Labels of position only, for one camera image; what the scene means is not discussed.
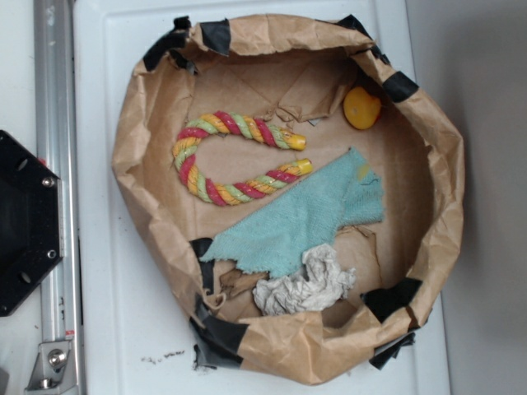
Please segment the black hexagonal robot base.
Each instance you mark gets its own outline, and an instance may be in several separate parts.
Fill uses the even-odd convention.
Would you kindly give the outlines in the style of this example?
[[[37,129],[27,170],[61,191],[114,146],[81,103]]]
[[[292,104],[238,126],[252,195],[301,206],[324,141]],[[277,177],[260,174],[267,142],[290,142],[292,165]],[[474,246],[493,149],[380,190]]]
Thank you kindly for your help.
[[[62,259],[58,178],[1,131],[1,316],[26,300]]]

